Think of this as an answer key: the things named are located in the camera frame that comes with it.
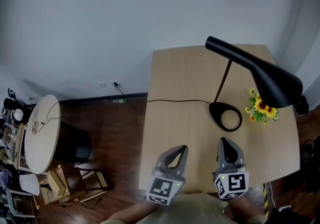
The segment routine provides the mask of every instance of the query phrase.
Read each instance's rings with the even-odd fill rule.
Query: lamp base
[[[227,127],[225,127],[221,121],[221,116],[222,114],[227,111],[227,110],[232,110],[234,112],[236,112],[239,116],[239,124],[236,128],[233,129],[229,129]],[[216,124],[223,130],[227,131],[227,132],[233,132],[236,129],[238,129],[241,126],[242,123],[242,116],[241,113],[238,111],[238,109],[234,108],[231,105],[228,105],[226,103],[222,103],[222,102],[213,102],[209,105],[209,112],[213,118],[213,120],[216,122]]]

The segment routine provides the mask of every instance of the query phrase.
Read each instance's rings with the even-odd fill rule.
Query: yellow and black tape
[[[263,199],[264,199],[264,214],[265,214],[265,217],[268,218],[269,216],[268,199],[267,199],[267,189],[265,184],[263,184]]]

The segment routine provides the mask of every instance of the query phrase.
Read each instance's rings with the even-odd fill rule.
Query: beige shirt
[[[157,211],[146,216],[138,224],[235,224],[223,213],[227,202],[207,194],[179,194],[170,206],[161,206]],[[264,224],[264,216],[252,217],[247,224]],[[101,224],[124,224],[117,220],[105,221]]]

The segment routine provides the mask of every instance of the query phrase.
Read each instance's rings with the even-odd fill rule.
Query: green leaves
[[[255,103],[256,99],[254,97],[251,97],[249,98],[249,101]]]
[[[258,111],[254,111],[253,112],[253,116],[255,117],[255,119],[260,122],[262,120],[262,118],[264,117],[264,115]]]

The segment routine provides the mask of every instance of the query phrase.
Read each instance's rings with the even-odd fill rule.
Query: power cord
[[[32,224],[38,224],[36,216],[35,216],[34,208],[32,206],[31,197],[30,197],[30,204],[31,204],[31,209],[32,209],[32,213],[33,213],[33,216],[34,216],[34,221],[32,222]]]
[[[123,96],[125,96],[125,94],[122,92],[122,90],[123,90],[123,91],[125,91],[125,90],[124,90],[122,87],[120,87],[118,83],[114,82],[114,83],[113,83],[113,86],[114,86],[114,88],[115,88],[117,91],[119,91]],[[142,133],[141,133],[140,128],[139,128],[139,125],[138,125],[138,123],[137,123],[137,121],[136,121],[136,115],[135,115],[136,107],[129,101],[129,99],[126,98],[126,100],[128,101],[128,103],[129,103],[129,104],[131,105],[131,107],[133,108],[133,109],[132,109],[132,110],[133,110],[132,115],[133,115],[134,123],[135,123],[135,126],[136,126],[136,128],[137,128],[137,130],[138,130],[138,132],[139,132],[140,137],[142,138]]]
[[[75,123],[75,122],[71,121],[70,119],[64,118],[64,117],[49,118],[49,119],[48,119],[48,116],[49,116],[50,111],[52,110],[52,108],[53,108],[57,103],[59,103],[59,102],[56,102],[56,103],[50,108],[50,110],[48,111],[48,113],[47,113],[47,115],[46,115],[45,121],[44,121],[44,122],[41,122],[42,126],[40,127],[40,129],[39,129],[38,131],[36,131],[36,132],[34,133],[34,135],[36,135],[38,132],[40,132],[41,129],[42,129],[45,125],[47,125],[51,119],[59,119],[59,118],[60,118],[60,119],[66,119],[66,120],[68,120],[68,121],[70,121],[70,122],[72,122],[72,123]]]
[[[91,207],[91,208],[85,206],[85,205],[84,205],[83,203],[81,203],[80,201],[76,202],[76,203],[73,204],[73,205],[57,205],[57,204],[54,204],[54,203],[50,202],[50,200],[49,200],[49,192],[50,192],[50,190],[48,190],[48,193],[47,193],[47,197],[48,197],[49,203],[50,203],[51,205],[53,205],[53,206],[59,206],[59,207],[62,207],[62,208],[66,208],[66,207],[69,207],[69,206],[75,206],[76,204],[80,203],[80,204],[83,205],[85,208],[87,208],[87,209],[89,209],[89,210],[92,210],[92,209],[94,209],[94,208],[98,205],[98,203],[102,200],[102,198],[99,198],[98,201],[95,203],[95,205],[94,205],[93,207]]]
[[[209,104],[209,102],[206,102],[206,101],[202,101],[202,100],[162,100],[162,99],[159,99],[159,100],[149,100],[147,102],[204,102],[204,103],[207,103]]]
[[[272,186],[271,186],[271,182],[269,182],[269,186],[270,186],[270,190],[271,190],[271,200],[273,202],[273,207],[276,208],[276,204],[274,202],[274,193],[272,191]]]
[[[89,209],[89,210],[92,210],[93,208],[95,208],[95,207],[98,205],[98,203],[99,203],[101,200],[102,200],[102,198],[99,198],[99,200],[96,202],[96,204],[94,205],[94,207],[91,207],[91,208],[86,207],[83,203],[80,203],[80,204],[82,204],[85,208],[87,208],[87,209]]]

